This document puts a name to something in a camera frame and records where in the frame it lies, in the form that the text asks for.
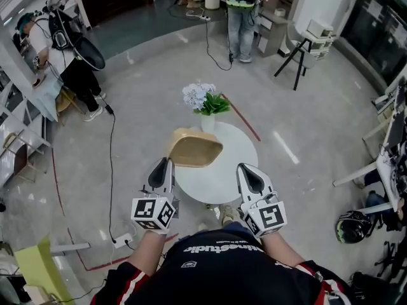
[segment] white round table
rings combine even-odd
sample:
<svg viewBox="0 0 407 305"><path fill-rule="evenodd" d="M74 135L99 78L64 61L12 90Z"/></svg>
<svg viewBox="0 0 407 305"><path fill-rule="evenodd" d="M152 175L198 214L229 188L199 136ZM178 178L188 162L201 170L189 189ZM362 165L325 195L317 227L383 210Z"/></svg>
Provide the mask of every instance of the white round table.
<svg viewBox="0 0 407 305"><path fill-rule="evenodd" d="M193 199L219 205L240 197L236 169L239 163L258 166L258 157L248 136L233 125L216 122L214 135L223 144L223 150L207 167L176 166L179 187Z"/></svg>

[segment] green leaves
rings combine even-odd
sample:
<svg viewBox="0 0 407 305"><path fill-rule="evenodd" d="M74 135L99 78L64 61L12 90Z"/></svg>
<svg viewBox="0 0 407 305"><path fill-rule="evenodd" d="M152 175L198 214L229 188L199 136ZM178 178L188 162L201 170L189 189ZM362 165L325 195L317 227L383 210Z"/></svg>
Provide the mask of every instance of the green leaves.
<svg viewBox="0 0 407 305"><path fill-rule="evenodd" d="M200 113L202 115L211 115L222 112L227 112L230 110L229 101L222 97L222 93L217 95L212 95L211 93L206 93L206 101L203 103L203 108L200 110L195 109L194 113Z"/></svg>

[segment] electrical outlet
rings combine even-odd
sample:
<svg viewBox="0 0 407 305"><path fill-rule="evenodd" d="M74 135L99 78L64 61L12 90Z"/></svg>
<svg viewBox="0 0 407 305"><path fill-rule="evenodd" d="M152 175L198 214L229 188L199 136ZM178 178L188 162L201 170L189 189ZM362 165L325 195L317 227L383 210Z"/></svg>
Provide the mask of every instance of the electrical outlet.
<svg viewBox="0 0 407 305"><path fill-rule="evenodd" d="M125 233L124 235L121 235L121 236L115 238L114 240L116 241L116 243L113 243L115 248L124 247L126 245L126 241L128 244L133 242L132 235L130 235L129 233Z"/></svg>

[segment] white flower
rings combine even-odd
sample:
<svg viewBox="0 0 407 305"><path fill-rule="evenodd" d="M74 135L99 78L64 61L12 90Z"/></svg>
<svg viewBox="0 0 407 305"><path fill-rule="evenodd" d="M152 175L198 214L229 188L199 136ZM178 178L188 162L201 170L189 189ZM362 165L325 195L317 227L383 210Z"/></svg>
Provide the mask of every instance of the white flower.
<svg viewBox="0 0 407 305"><path fill-rule="evenodd" d="M192 109L204 108L206 94L213 93L216 87L213 84L193 83L183 88L184 102L192 107Z"/></svg>

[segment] red floor line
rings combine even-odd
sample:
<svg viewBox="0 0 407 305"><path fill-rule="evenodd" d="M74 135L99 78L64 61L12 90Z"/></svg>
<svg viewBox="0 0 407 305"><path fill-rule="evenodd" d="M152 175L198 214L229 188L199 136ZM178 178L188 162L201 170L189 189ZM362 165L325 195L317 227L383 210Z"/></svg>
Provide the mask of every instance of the red floor line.
<svg viewBox="0 0 407 305"><path fill-rule="evenodd" d="M60 207L61 207L62 214L64 215L64 217L66 217L66 216L65 216L65 212L64 212L64 207L62 206L61 196L60 196L60 194L59 194L59 187L58 187L58 180L57 180L57 171L56 171L56 169L55 169L55 159L54 159L54 155L53 155L53 148L51 148L51 153L52 153L53 177L54 177L54 179L55 179L55 185L56 185L56 187L57 187L57 194L58 194L59 205L60 205ZM68 230L68 235L69 235L69 237L70 237L70 239L71 239L71 243L72 243L72 244L75 244L74 239L72 238L71 231L69 230L69 227L67 227L67 230ZM179 235L179 234L177 233L177 234L174 234L174 235L172 235L172 236L167 237L167 238L165 239L165 242L168 242L168 241L170 241L170 240L173 240L173 239L174 239L175 237L177 237L178 235ZM111 263L108 262L108 263L105 263L105 264L101 264L100 266L95 266L95 267L92 267L92 268L88 269L88 268L85 266L85 263L83 262L83 259L82 259L81 255L79 254L78 251L76 251L76 254L77 254L78 257L79 257L79 260L81 261L83 268L84 268L85 271L87 271L87 272L89 272L89 271L95 271L95 270L102 269L102 268L106 268L106 267L111 266L111 265L113 265L113 264L116 264L116 263L122 262L122 261L124 261L124 260L127 260L127 259L130 257L130 256L128 256L128 257L122 257L122 258L120 258L120 259L117 259L117 260L112 261Z"/></svg>
<svg viewBox="0 0 407 305"><path fill-rule="evenodd" d="M230 99L228 99L228 97L226 97L226 95L224 93L222 93L222 96L224 99L226 99L227 101L229 101L231 108L237 113L237 115L240 117L240 119L242 119L242 121L244 122L244 124L246 124L246 126L250 129L250 131L253 133L253 135L255 136L255 138L258 141L260 140L259 135L256 133L256 131L254 131L254 129L252 128L252 126L249 124L249 122L247 122L247 120L244 118L244 116L242 115L242 113L240 113L238 111L238 109L233 105L233 103L230 101Z"/></svg>

